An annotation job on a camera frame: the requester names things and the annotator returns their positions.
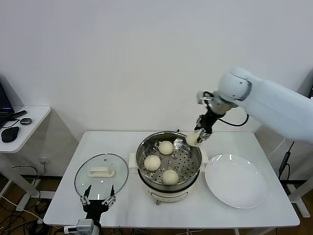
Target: stainless steel pot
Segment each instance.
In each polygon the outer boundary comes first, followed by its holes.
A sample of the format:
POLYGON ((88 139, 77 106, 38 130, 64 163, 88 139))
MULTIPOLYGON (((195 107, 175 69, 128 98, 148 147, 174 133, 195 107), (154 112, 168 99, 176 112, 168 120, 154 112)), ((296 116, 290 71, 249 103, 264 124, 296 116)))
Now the stainless steel pot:
POLYGON ((136 151, 136 163, 141 180, 150 188, 165 193, 175 193, 189 188, 198 178, 202 161, 198 147, 191 147, 186 142, 186 136, 179 132, 163 131, 148 136, 136 151), (170 155, 163 155, 158 150, 161 141, 174 144, 174 151, 170 155), (149 155, 159 156, 161 166, 156 171, 148 171, 144 161, 149 155), (175 170, 179 175, 176 185, 164 185, 161 176, 166 170, 175 170))

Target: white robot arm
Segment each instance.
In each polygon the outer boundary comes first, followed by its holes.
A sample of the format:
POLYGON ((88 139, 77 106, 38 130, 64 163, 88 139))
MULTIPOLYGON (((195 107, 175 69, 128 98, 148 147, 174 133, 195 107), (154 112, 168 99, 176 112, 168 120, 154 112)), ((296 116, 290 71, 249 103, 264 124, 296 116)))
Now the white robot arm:
POLYGON ((313 143, 313 101, 246 70, 230 70, 221 78, 218 91, 199 92, 197 98, 208 111, 197 121, 195 145, 208 139, 216 120, 237 106, 288 139, 313 143))

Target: black mouse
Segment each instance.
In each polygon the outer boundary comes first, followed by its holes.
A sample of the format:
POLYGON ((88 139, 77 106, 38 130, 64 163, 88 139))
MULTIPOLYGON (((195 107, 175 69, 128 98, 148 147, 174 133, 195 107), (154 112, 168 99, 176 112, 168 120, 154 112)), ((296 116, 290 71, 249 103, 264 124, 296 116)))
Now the black mouse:
POLYGON ((20 124, 24 126, 31 124, 31 122, 32 122, 31 118, 28 118, 28 117, 24 117, 20 120, 20 124))
POLYGON ((4 143, 12 142, 18 136, 20 128, 18 126, 5 129, 1 133, 1 139, 4 143))

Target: glass lid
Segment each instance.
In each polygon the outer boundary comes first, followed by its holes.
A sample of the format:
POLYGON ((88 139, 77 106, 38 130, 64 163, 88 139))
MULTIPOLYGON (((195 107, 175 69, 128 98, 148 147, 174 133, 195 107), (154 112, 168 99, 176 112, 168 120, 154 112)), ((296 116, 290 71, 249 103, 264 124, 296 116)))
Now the glass lid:
POLYGON ((83 196, 91 185, 89 200, 105 200, 110 197, 112 186, 117 194, 128 178, 128 166, 124 159, 104 153, 86 161, 75 176, 76 192, 83 196))

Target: electrical outlet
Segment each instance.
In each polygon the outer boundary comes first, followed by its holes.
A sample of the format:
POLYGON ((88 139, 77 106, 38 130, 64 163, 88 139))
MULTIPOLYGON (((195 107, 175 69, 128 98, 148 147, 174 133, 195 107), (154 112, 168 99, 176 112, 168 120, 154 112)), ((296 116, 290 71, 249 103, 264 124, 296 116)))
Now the electrical outlet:
POLYGON ((43 164, 43 165, 51 163, 49 158, 39 158, 39 162, 40 162, 40 164, 43 164))

